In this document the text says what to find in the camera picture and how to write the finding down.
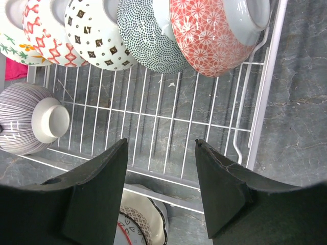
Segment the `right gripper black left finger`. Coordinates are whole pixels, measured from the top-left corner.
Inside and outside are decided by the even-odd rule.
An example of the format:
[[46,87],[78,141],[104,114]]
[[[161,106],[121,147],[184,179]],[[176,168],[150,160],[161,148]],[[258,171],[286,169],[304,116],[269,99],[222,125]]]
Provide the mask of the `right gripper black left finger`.
[[128,163],[123,138],[48,179],[1,186],[1,244],[113,244]]

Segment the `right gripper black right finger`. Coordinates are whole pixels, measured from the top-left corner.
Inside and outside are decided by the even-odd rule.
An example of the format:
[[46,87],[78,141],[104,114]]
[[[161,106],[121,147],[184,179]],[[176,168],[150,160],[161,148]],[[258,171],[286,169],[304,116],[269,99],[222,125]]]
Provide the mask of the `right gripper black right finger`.
[[269,179],[202,139],[195,156],[214,244],[326,244],[326,181],[299,187]]

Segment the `purple striped bowl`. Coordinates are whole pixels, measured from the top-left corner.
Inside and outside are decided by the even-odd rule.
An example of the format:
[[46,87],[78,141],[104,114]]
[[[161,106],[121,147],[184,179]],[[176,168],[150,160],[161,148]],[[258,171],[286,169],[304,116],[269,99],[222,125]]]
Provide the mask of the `purple striped bowl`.
[[1,92],[1,148],[9,153],[43,151],[69,125],[68,110],[45,87],[15,83]]

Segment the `white wire dish rack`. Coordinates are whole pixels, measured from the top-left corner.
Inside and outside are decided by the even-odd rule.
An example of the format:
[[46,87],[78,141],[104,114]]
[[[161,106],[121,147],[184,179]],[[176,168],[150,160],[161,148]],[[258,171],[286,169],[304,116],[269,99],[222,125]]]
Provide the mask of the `white wire dish rack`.
[[141,65],[117,72],[92,66],[38,69],[34,82],[55,94],[71,122],[49,149],[23,156],[19,183],[62,174],[126,138],[126,188],[144,185],[147,196],[199,212],[196,139],[253,169],[274,155],[262,112],[276,43],[271,22],[250,57],[217,78],[191,67],[171,75]]

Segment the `grey hexagon pattern bowl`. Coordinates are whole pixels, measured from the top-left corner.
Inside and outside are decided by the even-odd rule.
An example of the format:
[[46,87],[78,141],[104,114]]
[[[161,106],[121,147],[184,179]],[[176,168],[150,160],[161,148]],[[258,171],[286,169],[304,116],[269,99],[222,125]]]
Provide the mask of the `grey hexagon pattern bowl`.
[[169,1],[119,1],[117,23],[123,43],[144,67],[178,73],[188,66],[173,34]]

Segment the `floral orange green bowl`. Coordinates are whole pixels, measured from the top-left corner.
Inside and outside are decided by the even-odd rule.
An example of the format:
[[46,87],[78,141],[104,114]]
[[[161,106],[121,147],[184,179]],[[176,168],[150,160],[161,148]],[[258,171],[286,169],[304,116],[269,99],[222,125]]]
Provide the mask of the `floral orange green bowl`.
[[39,54],[27,40],[22,17],[27,1],[1,1],[1,53],[28,66],[47,66],[51,62]]

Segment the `red rimmed bowl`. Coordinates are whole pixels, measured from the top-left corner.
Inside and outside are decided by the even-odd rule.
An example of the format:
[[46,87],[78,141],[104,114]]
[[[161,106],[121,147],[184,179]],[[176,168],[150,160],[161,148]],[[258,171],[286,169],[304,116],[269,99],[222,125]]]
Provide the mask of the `red rimmed bowl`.
[[69,1],[64,15],[65,30],[74,49],[91,65],[109,71],[137,64],[124,45],[117,25],[119,1]]

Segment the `blue triangle pattern bowl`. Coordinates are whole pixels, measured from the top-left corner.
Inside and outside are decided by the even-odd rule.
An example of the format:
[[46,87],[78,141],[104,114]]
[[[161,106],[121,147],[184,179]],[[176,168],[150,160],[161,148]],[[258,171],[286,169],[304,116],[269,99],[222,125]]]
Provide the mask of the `blue triangle pattern bowl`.
[[69,1],[29,0],[22,26],[34,49],[53,64],[80,67],[88,64],[74,49],[66,34],[65,9]]

